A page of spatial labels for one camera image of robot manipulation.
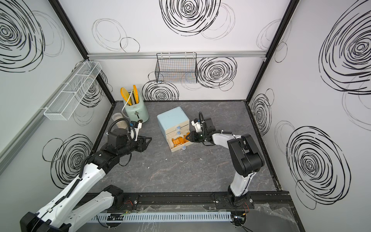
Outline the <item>orange cookie packet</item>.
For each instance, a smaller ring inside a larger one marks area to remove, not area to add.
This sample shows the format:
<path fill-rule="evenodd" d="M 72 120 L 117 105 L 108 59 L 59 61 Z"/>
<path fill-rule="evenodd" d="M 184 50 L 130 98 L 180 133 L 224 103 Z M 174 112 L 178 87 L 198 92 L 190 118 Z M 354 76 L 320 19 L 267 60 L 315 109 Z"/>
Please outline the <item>orange cookie packet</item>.
<path fill-rule="evenodd" d="M 184 136 L 183 137 L 179 137 L 178 139 L 179 139 L 181 145 L 187 143 L 187 141 L 185 140 L 185 137 Z"/>
<path fill-rule="evenodd" d="M 172 143 L 173 143 L 174 147 L 177 147 L 178 145 L 181 145 L 181 144 L 180 144 L 180 141 L 179 141 L 178 138 L 176 138 L 176 139 L 172 139 Z"/>

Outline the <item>cream drawer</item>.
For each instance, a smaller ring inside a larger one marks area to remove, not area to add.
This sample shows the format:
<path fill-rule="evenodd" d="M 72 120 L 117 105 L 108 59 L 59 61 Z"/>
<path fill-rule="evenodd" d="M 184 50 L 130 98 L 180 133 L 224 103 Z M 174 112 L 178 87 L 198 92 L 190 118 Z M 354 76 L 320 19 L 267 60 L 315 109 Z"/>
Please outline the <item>cream drawer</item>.
<path fill-rule="evenodd" d="M 171 149 L 171 152 L 174 153 L 179 150 L 185 150 L 186 147 L 192 145 L 193 143 L 186 139 L 186 137 L 190 134 L 187 132 L 184 135 L 176 135 L 175 137 L 168 138 L 167 142 Z"/>
<path fill-rule="evenodd" d="M 188 130 L 189 129 L 189 122 L 182 122 L 182 123 L 179 123 L 179 124 L 176 124 L 172 127 L 169 127 L 165 130 L 165 134 L 169 134 L 169 133 L 172 133 L 172 132 L 177 132 L 177 131 L 184 131 L 184 130 Z"/>
<path fill-rule="evenodd" d="M 188 133 L 190 133 L 190 130 L 187 128 L 182 128 L 180 130 L 174 130 L 166 135 L 167 139 L 177 139 L 178 137 L 185 137 Z"/>

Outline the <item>blue cream drawer cabinet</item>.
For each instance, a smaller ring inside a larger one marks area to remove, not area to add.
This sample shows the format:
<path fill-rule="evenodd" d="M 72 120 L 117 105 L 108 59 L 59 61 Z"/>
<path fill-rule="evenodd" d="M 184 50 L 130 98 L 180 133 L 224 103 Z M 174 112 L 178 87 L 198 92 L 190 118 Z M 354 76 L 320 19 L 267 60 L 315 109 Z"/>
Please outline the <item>blue cream drawer cabinet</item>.
<path fill-rule="evenodd" d="M 171 109 L 169 111 L 166 111 L 164 113 L 161 113 L 157 115 L 158 124 L 160 127 L 160 130 L 166 138 L 165 130 L 169 127 L 172 127 L 176 124 L 182 123 L 182 122 L 189 122 L 188 116 L 185 114 L 183 109 L 181 107 L 176 107 L 174 109 Z"/>

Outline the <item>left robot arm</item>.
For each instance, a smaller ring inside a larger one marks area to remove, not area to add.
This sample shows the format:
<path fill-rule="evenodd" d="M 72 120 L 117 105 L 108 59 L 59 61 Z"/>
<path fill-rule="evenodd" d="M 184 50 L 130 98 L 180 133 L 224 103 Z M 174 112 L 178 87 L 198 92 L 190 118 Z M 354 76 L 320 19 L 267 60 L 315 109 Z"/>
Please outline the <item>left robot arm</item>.
<path fill-rule="evenodd" d="M 89 190 L 107 175 L 123 156 L 144 152 L 150 137 L 140 136 L 142 122 L 115 120 L 108 129 L 108 141 L 96 153 L 86 157 L 77 177 L 37 213 L 28 212 L 20 220 L 23 232 L 75 232 L 102 211 L 120 210 L 132 200 L 125 201 L 123 190 L 110 185 L 96 197 L 78 206 Z"/>

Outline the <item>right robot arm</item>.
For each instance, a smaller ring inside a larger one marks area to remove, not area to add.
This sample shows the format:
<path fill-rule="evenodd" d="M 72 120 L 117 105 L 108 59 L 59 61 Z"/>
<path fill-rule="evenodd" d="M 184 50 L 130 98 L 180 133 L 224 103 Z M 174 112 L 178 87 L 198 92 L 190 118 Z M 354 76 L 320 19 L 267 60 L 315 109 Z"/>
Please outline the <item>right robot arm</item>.
<path fill-rule="evenodd" d="M 230 131 L 217 130 L 211 118 L 199 118 L 191 123 L 195 128 L 185 138 L 204 146 L 227 148 L 235 169 L 235 175 L 228 188 L 228 201 L 231 207 L 238 207 L 248 196 L 248 189 L 253 177 L 265 165 L 265 161 L 250 134 L 235 135 Z"/>

